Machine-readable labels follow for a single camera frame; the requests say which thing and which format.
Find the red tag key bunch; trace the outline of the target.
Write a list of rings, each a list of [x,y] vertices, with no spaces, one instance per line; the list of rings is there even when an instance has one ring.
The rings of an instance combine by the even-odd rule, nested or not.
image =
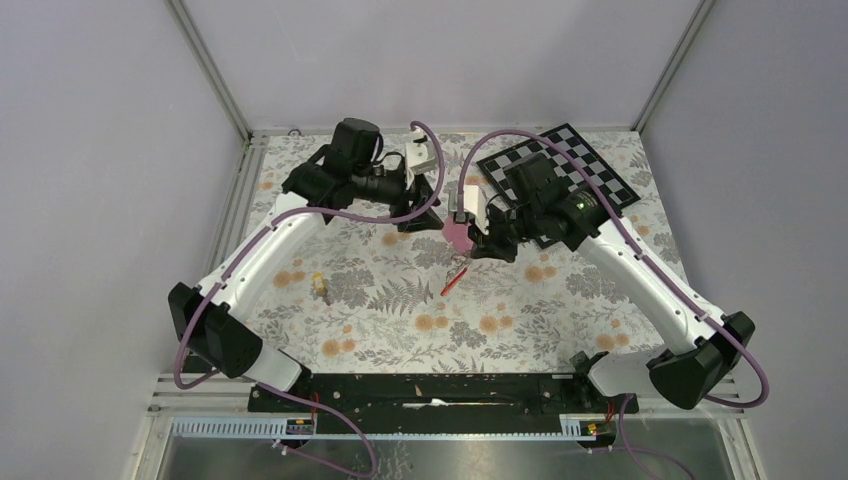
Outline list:
[[[450,267],[446,274],[445,285],[442,288],[440,295],[446,297],[460,282],[467,273],[472,259],[467,255],[453,255],[451,257]]]

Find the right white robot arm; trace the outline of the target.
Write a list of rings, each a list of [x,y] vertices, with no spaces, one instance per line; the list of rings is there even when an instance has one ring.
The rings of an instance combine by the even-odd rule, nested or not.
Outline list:
[[[564,244],[594,265],[652,323],[663,343],[643,352],[600,353],[578,370],[575,402],[597,412],[613,396],[658,394],[692,410],[737,365],[755,326],[697,294],[647,247],[632,223],[590,184],[567,187],[551,161],[531,154],[506,170],[516,203],[502,210],[476,185],[453,196],[454,218],[467,224],[474,258],[512,262],[522,243]]]

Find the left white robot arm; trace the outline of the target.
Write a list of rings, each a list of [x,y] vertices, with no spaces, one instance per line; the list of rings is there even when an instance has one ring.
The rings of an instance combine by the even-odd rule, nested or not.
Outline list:
[[[225,260],[195,285],[171,289],[177,388],[224,375],[272,391],[285,410],[307,404],[307,367],[255,333],[248,319],[283,264],[334,219],[409,227],[429,217],[441,229],[433,209],[447,173],[443,149],[420,121],[411,122],[406,139],[402,161],[387,170],[379,162],[380,129],[342,120],[329,143],[291,170],[263,220]]]

